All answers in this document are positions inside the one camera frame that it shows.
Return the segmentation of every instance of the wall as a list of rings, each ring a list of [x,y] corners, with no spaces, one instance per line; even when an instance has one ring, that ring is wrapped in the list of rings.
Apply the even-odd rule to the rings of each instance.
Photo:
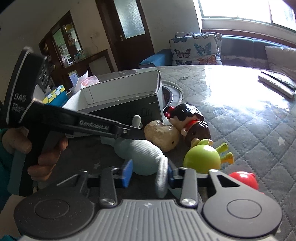
[[[175,32],[200,32],[193,0],[140,0],[154,51],[170,48]]]
[[[0,100],[4,103],[6,90],[16,61],[24,46],[31,46],[39,52],[38,43],[33,33],[27,33],[16,38],[6,39],[1,33],[0,37]]]
[[[70,10],[81,46],[87,55],[108,49],[112,65],[117,66],[95,0],[63,0],[36,33],[38,43],[60,18]]]

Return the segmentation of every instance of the hand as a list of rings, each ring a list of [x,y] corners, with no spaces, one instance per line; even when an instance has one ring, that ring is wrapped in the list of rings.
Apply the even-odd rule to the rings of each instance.
[[[22,128],[8,129],[2,137],[2,144],[4,149],[10,154],[14,154],[15,150],[27,154],[32,149],[32,143],[24,135],[24,129]],[[46,181],[59,160],[61,151],[65,150],[67,146],[68,139],[63,137],[53,150],[42,153],[38,157],[38,165],[28,168],[28,173],[32,179],[34,181]]]

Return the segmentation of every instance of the wooden door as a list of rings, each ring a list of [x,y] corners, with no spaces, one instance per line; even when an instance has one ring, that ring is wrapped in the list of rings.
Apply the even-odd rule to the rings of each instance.
[[[154,54],[139,0],[96,0],[118,70],[137,69]]]

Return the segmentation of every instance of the star pattern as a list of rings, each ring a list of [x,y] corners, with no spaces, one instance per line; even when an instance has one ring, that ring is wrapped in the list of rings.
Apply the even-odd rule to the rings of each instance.
[[[220,120],[220,119],[225,119],[224,115],[219,115],[217,116],[217,119]]]
[[[97,168],[100,166],[101,164],[98,162],[97,164],[94,165],[94,169],[97,170]]]
[[[279,146],[285,145],[285,140],[282,137],[278,138]]]

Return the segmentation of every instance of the light blue plush toy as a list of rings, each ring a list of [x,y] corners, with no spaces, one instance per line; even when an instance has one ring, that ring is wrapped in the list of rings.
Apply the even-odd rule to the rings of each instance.
[[[141,117],[135,115],[132,126],[139,127]],[[157,172],[158,162],[163,157],[161,149],[147,140],[130,140],[101,137],[103,144],[114,147],[115,153],[124,160],[133,160],[133,171],[139,175],[151,175]]]
[[[132,126],[139,127],[141,117],[133,117]],[[157,172],[155,191],[159,198],[163,198],[168,191],[168,158],[161,149],[147,140],[130,140],[101,137],[101,143],[114,147],[115,153],[124,160],[133,160],[133,171],[136,174],[148,176]]]

